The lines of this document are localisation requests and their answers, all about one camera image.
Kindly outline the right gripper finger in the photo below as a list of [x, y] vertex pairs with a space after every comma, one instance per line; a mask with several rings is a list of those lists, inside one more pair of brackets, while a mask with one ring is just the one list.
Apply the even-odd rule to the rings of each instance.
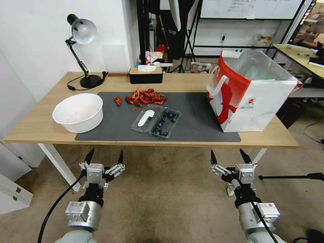
[[239, 167], [241, 169], [255, 169], [256, 168], [257, 164], [253, 163], [251, 158], [242, 149], [240, 149], [240, 154], [244, 161], [244, 164], [239, 165]]
[[220, 178], [225, 178], [227, 176], [231, 176], [231, 174], [232, 174], [231, 171], [229, 171], [228, 169], [226, 169], [218, 164], [213, 150], [211, 150], [210, 153], [211, 153], [211, 158], [210, 158], [211, 171]]

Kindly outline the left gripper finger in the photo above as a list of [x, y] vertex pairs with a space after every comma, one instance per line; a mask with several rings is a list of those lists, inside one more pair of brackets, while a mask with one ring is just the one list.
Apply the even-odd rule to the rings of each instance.
[[124, 152], [121, 150], [117, 164], [105, 170], [105, 178], [116, 178], [125, 171], [125, 168]]
[[81, 168], [81, 171], [86, 171], [88, 167], [90, 166], [90, 162], [92, 160], [93, 154], [94, 154], [94, 148], [90, 150], [90, 152], [85, 156], [85, 159], [81, 162], [79, 162], [79, 167]]

